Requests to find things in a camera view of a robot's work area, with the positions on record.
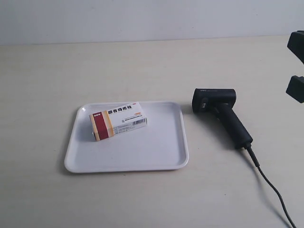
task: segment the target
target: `black object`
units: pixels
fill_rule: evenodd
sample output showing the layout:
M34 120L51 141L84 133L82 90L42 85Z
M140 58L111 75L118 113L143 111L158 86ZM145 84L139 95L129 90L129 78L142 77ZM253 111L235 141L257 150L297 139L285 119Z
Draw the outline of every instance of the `black object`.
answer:
M287 47L304 64L304 31L293 32L290 35ZM300 103L304 103L304 77L292 76L286 93Z
M304 103L304 77L292 76L286 93L300 103Z
M212 112L222 122L234 142L235 148L246 148L253 139L232 110L236 102L234 89L195 89L192 109L194 113Z

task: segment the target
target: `table surface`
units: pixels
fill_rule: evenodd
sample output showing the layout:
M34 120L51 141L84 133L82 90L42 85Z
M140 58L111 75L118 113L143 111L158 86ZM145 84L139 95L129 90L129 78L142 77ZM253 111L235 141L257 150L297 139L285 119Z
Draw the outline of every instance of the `table surface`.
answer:
M304 106L285 90L303 64L288 36L0 47L3 228L284 228L279 200L193 91L234 88L261 168L304 227ZM172 100L189 163L176 171L75 175L63 159L87 103Z

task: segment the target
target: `black cable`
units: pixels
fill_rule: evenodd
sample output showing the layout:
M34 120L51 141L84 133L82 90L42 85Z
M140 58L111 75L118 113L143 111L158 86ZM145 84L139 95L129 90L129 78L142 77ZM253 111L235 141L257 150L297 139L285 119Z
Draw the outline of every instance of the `black cable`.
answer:
M288 221L290 222L291 226L292 226L293 228L296 228L294 222L291 220L291 218L290 218L290 216L289 216L289 214L288 214L288 212L287 212L287 209L286 209L286 206L285 206L285 204L284 204L284 201L283 201L283 198L282 198L281 194L280 194L279 191L275 188L275 186L268 180L268 178L265 176L265 174L262 172L262 170L261 170L261 168L260 168L260 164L258 163L257 158L256 158L255 154L253 153L253 150L251 149L251 145L250 145L250 144L247 145L247 146L245 147L245 149L248 151L250 157L252 158L252 160L253 160L255 166L256 166L257 169L259 170L259 172L260 172L260 174L262 175L262 177L264 178L264 180L267 182L267 184L269 184L269 186L276 192L277 196L279 197L280 202L281 202L281 205L282 205L282 208L283 208L283 211L284 211L284 213L285 213L285 215L286 215Z

